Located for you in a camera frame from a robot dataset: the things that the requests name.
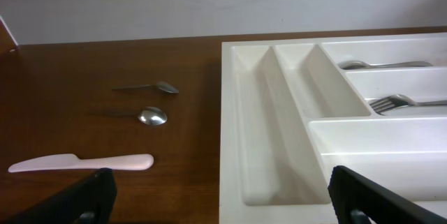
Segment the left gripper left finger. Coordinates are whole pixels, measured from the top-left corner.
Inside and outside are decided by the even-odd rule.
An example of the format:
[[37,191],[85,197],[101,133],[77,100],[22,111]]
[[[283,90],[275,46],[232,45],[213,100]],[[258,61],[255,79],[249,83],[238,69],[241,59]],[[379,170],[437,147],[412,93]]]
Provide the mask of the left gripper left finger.
[[116,197],[113,171],[101,168],[4,223],[108,223]]

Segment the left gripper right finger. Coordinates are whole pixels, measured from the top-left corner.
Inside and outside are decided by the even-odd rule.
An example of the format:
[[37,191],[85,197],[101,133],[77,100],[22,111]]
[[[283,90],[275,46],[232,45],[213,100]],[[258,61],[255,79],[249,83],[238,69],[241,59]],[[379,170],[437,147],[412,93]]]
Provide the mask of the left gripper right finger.
[[339,223],[446,224],[446,219],[339,165],[328,192]]

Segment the metal fork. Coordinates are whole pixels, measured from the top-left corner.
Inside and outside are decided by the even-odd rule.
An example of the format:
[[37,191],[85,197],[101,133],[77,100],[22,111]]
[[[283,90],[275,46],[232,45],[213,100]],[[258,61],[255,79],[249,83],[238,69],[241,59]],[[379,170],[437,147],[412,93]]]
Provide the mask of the metal fork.
[[428,102],[416,102],[408,96],[402,94],[395,94],[386,96],[373,101],[369,106],[377,113],[383,114],[391,110],[396,110],[404,107],[432,107],[432,106],[446,106],[446,100],[436,100]]

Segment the large metal spoon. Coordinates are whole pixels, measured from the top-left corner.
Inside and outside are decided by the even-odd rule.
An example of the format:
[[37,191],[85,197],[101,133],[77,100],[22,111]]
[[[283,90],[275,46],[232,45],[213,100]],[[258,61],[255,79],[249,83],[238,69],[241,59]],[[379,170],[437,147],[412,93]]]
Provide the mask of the large metal spoon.
[[343,70],[373,69],[373,68],[413,68],[413,67],[431,67],[432,64],[426,61],[409,61],[396,64],[368,64],[364,61],[346,61],[339,65]]

